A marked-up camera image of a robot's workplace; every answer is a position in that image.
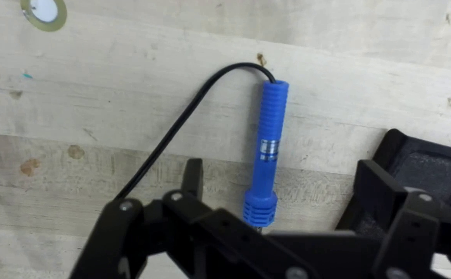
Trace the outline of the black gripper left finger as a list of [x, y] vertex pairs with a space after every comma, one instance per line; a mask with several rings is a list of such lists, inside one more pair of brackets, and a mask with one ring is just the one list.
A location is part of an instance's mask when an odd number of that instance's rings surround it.
[[190, 279], [281, 279], [287, 254], [225, 209], [202, 202], [204, 161], [187, 163], [182, 188], [148, 205], [108, 203], [70, 279], [140, 279], [166, 254]]

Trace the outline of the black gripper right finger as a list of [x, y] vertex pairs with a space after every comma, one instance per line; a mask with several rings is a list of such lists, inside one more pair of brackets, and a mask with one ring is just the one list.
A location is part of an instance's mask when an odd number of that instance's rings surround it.
[[349, 271], [365, 279], [445, 279], [433, 257], [451, 262], [451, 147], [385, 133], [357, 163], [354, 194], [337, 226], [359, 242]]

